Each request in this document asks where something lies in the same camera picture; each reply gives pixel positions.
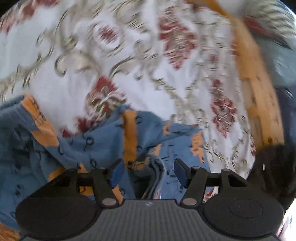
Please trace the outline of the blue pants with orange print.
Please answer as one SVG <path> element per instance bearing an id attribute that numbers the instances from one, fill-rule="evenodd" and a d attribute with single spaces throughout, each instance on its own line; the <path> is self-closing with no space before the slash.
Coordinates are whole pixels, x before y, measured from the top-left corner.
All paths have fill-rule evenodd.
<path id="1" fill-rule="evenodd" d="M 164 121 L 123 105 L 89 131 L 56 135 L 31 95 L 1 105 L 1 223 L 14 230 L 17 205 L 67 169 L 88 173 L 121 159 L 117 196 L 181 200 L 185 192 L 175 159 L 209 170 L 197 126 Z"/>

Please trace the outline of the striped pillow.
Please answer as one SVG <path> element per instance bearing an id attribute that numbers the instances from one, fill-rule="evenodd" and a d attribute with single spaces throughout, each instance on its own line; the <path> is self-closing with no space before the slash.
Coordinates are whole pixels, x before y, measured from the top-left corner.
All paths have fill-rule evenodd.
<path id="1" fill-rule="evenodd" d="M 295 13 L 282 1 L 246 1 L 244 22 L 252 32 L 295 50 Z"/>

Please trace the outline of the wooden bed frame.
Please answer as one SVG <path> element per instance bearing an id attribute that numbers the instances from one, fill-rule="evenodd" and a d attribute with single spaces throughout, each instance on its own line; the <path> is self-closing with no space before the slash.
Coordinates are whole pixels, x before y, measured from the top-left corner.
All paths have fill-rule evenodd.
<path id="1" fill-rule="evenodd" d="M 242 80 L 242 92 L 255 146 L 280 145 L 285 142 L 280 106 L 272 81 L 267 74 L 259 47 L 243 19 L 236 18 L 229 10 L 222 9 L 217 1 L 189 1 L 226 16 L 236 42 L 236 63 Z"/>

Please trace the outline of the white floral bedspread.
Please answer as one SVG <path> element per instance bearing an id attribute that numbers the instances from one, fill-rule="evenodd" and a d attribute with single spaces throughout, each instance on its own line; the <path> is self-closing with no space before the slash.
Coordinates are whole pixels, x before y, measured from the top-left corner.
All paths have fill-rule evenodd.
<path id="1" fill-rule="evenodd" d="M 186 1 L 18 1 L 1 15 L 1 105 L 31 95 L 59 137 L 120 106 L 203 132 L 209 172 L 255 146 L 228 17 Z"/>

